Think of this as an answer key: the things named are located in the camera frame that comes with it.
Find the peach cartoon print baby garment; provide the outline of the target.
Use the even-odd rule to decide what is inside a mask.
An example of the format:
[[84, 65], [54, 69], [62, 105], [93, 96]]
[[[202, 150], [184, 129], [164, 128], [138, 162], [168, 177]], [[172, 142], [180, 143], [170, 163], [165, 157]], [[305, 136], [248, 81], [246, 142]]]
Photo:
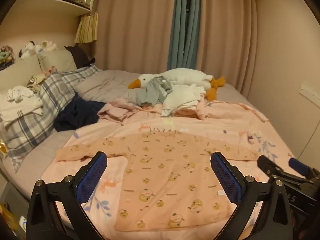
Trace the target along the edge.
[[128, 159], [123, 176], [118, 231], [167, 230], [212, 224], [231, 208], [210, 165], [210, 156], [255, 161], [256, 151], [178, 131], [146, 132], [98, 139], [57, 151], [57, 161], [76, 161], [97, 152]]

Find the white clothes pile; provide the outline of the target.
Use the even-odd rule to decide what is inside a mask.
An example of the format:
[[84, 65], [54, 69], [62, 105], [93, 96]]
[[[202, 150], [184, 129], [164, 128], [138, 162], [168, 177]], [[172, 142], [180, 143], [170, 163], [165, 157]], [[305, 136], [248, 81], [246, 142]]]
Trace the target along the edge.
[[42, 100], [29, 88], [15, 86], [1, 93], [1, 122], [4, 127], [28, 114], [43, 115]]

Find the plaid grey pillow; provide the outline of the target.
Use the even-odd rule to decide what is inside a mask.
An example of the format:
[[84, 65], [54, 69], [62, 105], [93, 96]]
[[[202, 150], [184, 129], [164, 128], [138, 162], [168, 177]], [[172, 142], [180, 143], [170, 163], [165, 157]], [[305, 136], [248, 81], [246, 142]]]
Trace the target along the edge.
[[8, 125], [1, 121], [1, 141], [15, 172], [26, 155], [53, 133], [54, 119], [74, 98], [76, 85], [99, 71], [91, 65], [71, 72], [53, 72], [35, 95], [40, 103], [37, 112], [19, 114]]

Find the yellow fringed hanging cloth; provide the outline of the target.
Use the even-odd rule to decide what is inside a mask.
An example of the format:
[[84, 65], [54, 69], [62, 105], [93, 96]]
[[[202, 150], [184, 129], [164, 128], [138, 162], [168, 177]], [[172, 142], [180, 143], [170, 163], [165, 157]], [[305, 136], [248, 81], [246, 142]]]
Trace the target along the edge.
[[76, 44], [92, 43], [98, 39], [99, 15], [82, 15], [78, 25], [75, 41]]

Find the pink beige curtain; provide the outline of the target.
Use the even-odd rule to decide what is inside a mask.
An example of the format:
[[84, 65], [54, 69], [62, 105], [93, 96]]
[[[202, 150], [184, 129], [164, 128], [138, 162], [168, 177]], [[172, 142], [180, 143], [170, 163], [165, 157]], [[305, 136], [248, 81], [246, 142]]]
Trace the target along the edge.
[[[98, 0], [98, 66], [141, 74], [167, 69], [175, 0]], [[257, 48], [256, 0], [201, 0], [196, 70], [248, 96]]]

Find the dark brown cushion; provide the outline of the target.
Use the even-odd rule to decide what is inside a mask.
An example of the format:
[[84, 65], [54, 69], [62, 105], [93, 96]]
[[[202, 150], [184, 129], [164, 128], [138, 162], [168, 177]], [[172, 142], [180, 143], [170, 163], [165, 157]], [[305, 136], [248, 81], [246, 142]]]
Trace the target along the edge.
[[75, 62], [75, 65], [78, 69], [83, 67], [89, 67], [91, 64], [95, 63], [95, 58], [93, 57], [90, 60], [86, 52], [82, 48], [80, 48], [78, 45], [65, 46], [65, 49], [71, 53], [73, 60]]

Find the teal blue curtain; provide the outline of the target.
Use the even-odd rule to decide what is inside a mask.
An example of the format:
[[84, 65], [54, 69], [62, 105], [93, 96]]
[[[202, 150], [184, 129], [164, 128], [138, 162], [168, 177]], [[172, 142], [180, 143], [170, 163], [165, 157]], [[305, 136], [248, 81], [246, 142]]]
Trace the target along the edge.
[[201, 0], [175, 0], [167, 69], [196, 68]]

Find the dark navy garment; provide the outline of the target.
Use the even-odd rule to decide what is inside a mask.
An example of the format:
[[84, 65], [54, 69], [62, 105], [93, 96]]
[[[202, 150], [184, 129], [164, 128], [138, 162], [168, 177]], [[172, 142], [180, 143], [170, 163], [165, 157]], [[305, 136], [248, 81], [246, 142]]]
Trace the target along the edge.
[[95, 124], [99, 120], [98, 112], [104, 105], [104, 102], [86, 101], [76, 93], [55, 118], [54, 128], [57, 132], [61, 132]]

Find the cream plush toy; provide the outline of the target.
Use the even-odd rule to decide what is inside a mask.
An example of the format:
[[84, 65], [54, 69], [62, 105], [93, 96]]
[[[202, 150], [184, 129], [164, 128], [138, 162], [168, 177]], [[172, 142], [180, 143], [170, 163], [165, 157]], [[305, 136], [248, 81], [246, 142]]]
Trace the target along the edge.
[[50, 52], [50, 51], [55, 51], [58, 50], [58, 47], [55, 43], [52, 41], [42, 41], [41, 43], [35, 45], [35, 50], [37, 53], [40, 52]]

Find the white wall socket strip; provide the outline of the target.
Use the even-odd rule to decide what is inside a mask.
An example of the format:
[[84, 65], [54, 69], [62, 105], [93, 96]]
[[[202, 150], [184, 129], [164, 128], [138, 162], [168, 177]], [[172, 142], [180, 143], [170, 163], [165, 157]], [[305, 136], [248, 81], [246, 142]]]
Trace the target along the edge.
[[299, 94], [301, 96], [303, 96], [304, 98], [308, 99], [310, 102], [312, 102], [318, 108], [320, 107], [320, 96], [319, 96], [319, 94], [313, 88], [308, 86], [306, 83], [302, 83], [300, 85]]

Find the white folded garment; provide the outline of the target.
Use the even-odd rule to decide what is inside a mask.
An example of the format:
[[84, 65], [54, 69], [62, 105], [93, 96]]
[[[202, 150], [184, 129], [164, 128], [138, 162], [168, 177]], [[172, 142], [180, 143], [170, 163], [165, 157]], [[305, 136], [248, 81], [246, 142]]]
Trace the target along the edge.
[[196, 110], [203, 99], [203, 87], [192, 85], [173, 85], [172, 92], [163, 102], [162, 116], [173, 116], [179, 111]]

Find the raccoon print pillow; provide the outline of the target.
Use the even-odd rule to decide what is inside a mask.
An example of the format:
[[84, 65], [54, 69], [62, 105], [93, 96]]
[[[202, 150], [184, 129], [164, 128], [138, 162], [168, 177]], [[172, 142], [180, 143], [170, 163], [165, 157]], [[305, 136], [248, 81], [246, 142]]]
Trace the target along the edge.
[[39, 74], [32, 76], [27, 83], [27, 88], [29, 88], [34, 93], [38, 93], [41, 90], [41, 86], [47, 77], [44, 74]]

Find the grey small garment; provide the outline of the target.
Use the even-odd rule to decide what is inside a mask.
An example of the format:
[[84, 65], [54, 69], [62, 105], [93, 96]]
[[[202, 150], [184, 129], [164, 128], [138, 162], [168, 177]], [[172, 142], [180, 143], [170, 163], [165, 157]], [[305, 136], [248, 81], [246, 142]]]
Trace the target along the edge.
[[145, 88], [136, 94], [136, 103], [139, 106], [155, 106], [163, 103], [167, 95], [172, 92], [171, 83], [164, 77], [154, 77]]

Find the pink crumpled garment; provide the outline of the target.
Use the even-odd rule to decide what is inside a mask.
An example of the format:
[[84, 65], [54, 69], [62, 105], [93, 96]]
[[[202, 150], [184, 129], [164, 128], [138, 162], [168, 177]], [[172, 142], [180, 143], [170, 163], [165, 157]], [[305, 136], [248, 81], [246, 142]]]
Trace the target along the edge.
[[121, 125], [126, 123], [126, 120], [140, 111], [150, 110], [149, 106], [137, 106], [130, 103], [124, 98], [118, 98], [113, 101], [107, 102], [97, 116], [101, 120], [108, 120]]

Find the white goose plush toy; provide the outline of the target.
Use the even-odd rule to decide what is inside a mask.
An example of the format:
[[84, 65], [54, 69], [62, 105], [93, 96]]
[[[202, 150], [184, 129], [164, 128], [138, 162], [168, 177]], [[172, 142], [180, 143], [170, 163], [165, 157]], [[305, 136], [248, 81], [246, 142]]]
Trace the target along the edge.
[[212, 75], [207, 75], [202, 71], [189, 68], [175, 68], [167, 70], [161, 74], [142, 74], [138, 79], [128, 85], [128, 89], [144, 88], [155, 77], [163, 77], [172, 85], [196, 85], [203, 87], [208, 101], [217, 99], [217, 89], [226, 83], [222, 76], [215, 79]]

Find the black white plush toy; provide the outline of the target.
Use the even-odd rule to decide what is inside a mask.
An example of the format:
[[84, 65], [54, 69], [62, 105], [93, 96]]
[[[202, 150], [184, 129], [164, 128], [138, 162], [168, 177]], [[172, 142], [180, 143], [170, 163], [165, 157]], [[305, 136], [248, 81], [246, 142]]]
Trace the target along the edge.
[[20, 50], [18, 57], [23, 60], [35, 54], [35, 43], [33, 41], [30, 41], [26, 43], [25, 46]]

